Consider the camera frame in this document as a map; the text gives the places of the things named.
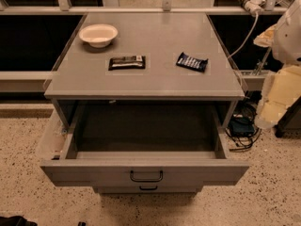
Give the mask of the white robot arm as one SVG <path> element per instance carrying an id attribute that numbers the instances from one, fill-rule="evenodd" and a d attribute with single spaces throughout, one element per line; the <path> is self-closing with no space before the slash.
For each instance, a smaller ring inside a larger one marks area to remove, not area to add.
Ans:
<path id="1" fill-rule="evenodd" d="M 255 125 L 270 129 L 301 97 L 301 0 L 295 0 L 278 22 L 257 36 L 254 43 L 270 47 L 273 58 L 283 64 L 277 73 L 265 77 L 257 107 Z"/>

